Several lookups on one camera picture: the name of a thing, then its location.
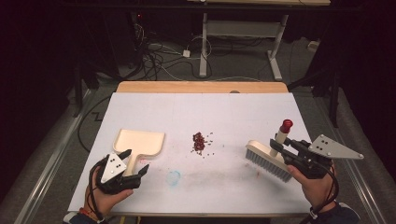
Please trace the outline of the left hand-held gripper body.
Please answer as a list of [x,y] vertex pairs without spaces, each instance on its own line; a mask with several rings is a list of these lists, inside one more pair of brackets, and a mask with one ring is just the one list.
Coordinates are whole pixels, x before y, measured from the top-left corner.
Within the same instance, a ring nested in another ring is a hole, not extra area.
[[124,176],[127,165],[120,159],[119,154],[109,153],[100,161],[100,169],[96,176],[96,187],[105,194],[118,194],[126,189],[138,189],[141,177],[138,175]]

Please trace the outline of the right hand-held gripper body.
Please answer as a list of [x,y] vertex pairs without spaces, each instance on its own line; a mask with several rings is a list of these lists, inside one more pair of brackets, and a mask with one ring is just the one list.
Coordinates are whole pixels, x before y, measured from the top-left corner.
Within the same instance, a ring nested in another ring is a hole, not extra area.
[[292,140],[292,145],[288,147],[297,150],[298,154],[289,152],[284,148],[281,152],[284,162],[296,167],[308,179],[323,178],[330,171],[333,159],[364,159],[361,153],[323,134],[313,143],[308,143],[305,140]]

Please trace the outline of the cream brush with red-tipped handle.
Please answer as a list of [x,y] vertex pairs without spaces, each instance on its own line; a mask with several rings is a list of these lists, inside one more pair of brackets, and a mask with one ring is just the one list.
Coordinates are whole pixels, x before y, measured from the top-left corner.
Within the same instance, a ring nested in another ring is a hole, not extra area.
[[[290,119],[283,120],[274,138],[276,145],[283,146],[292,126],[293,122]],[[259,165],[265,171],[278,177],[283,182],[288,182],[291,179],[291,174],[288,171],[287,165],[284,163],[283,157],[273,147],[265,146],[255,140],[249,140],[246,148],[246,158],[248,160]]]

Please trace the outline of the cream plastic dustpan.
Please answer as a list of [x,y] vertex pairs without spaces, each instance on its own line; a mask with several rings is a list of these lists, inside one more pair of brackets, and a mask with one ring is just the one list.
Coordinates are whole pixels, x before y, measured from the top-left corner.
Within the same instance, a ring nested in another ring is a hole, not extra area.
[[127,149],[132,150],[123,175],[132,175],[136,162],[141,157],[146,158],[158,155],[162,150],[164,137],[165,133],[121,129],[114,140],[114,150],[117,153],[124,152]]

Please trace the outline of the pile of red and green beans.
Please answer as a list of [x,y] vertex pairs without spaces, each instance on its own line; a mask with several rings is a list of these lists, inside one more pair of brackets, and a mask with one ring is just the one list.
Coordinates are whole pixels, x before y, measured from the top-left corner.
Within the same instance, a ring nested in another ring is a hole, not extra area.
[[213,141],[209,138],[211,133],[204,135],[201,132],[195,133],[192,136],[192,149],[191,152],[195,152],[199,156],[206,154],[205,149],[213,144]]

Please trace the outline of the person's left hand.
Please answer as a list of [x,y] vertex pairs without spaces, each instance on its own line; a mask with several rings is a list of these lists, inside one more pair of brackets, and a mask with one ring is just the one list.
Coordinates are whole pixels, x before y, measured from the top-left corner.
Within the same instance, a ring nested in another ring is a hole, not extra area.
[[99,168],[96,167],[90,174],[92,180],[86,188],[83,205],[84,210],[95,219],[97,219],[97,213],[100,213],[103,217],[107,216],[117,203],[124,201],[134,193],[132,189],[126,189],[114,195],[103,193],[95,184],[98,170]]

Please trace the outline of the person's right hand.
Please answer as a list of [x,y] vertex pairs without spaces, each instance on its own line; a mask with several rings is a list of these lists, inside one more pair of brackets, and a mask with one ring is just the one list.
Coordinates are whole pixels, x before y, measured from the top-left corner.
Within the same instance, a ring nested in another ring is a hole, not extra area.
[[332,178],[329,174],[321,179],[308,179],[292,165],[288,166],[288,170],[302,185],[304,196],[314,209],[320,208],[332,195]]

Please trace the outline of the black metal stand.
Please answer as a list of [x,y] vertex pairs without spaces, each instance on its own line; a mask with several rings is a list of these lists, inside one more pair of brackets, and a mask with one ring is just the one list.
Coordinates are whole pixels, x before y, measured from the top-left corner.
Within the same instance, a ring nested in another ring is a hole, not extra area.
[[315,85],[312,89],[312,94],[314,97],[324,97],[325,95],[330,97],[328,116],[332,126],[337,128],[338,124],[336,113],[338,107],[340,74],[336,71],[327,71],[322,69],[311,76],[305,76],[298,79],[297,81],[291,82],[287,86],[287,89],[291,91],[300,86],[309,86],[313,82],[315,82]]
[[85,82],[89,90],[97,90],[99,88],[99,82],[96,78],[96,74],[87,65],[78,63],[74,68],[74,90],[75,90],[75,112],[74,117],[76,118],[83,106],[83,94],[82,94],[82,82]]

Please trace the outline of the metal floor rail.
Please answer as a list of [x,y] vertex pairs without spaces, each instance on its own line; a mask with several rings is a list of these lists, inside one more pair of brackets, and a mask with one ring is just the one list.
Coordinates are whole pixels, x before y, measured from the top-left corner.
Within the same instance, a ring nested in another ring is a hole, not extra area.
[[[319,108],[319,111],[323,118],[326,120],[327,126],[331,130],[332,136],[336,141],[341,144],[345,144],[340,131],[333,126],[331,119],[329,118],[329,111],[327,103],[321,98],[316,98],[315,102]],[[369,187],[368,183],[364,180],[364,177],[358,168],[358,164],[352,159],[342,160],[342,167],[346,170],[346,173],[353,184],[354,190],[359,196],[359,202],[364,207],[365,214],[370,219],[371,224],[388,224],[383,213],[380,211],[375,196]]]
[[87,106],[83,106],[77,114],[72,118],[71,123],[67,126],[64,136],[61,138],[60,143],[54,149],[52,155],[49,158],[47,165],[45,166],[42,174],[38,178],[34,188],[31,191],[28,199],[26,200],[23,208],[18,214],[14,224],[30,224],[42,203],[53,178],[64,159],[64,155],[69,145],[69,141],[77,129],[78,125],[82,121],[84,110]]

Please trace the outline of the white metal desk frame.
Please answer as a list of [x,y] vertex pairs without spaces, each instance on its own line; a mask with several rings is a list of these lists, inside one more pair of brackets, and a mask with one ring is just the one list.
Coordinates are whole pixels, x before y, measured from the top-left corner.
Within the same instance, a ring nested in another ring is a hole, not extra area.
[[[293,9],[295,7],[316,8],[328,7],[331,0],[189,0],[191,2],[201,2],[203,6],[241,5],[242,7],[279,7],[280,9]],[[289,13],[283,13],[279,21],[246,21],[244,19],[217,19],[210,20],[208,13],[203,14],[202,39],[199,77],[208,77],[209,71],[208,56],[212,50],[209,43],[210,36],[233,36],[233,37],[259,37],[273,38],[274,47],[266,51],[268,63],[270,65],[275,81],[281,81],[282,75],[279,70],[276,55],[281,39],[287,26]]]

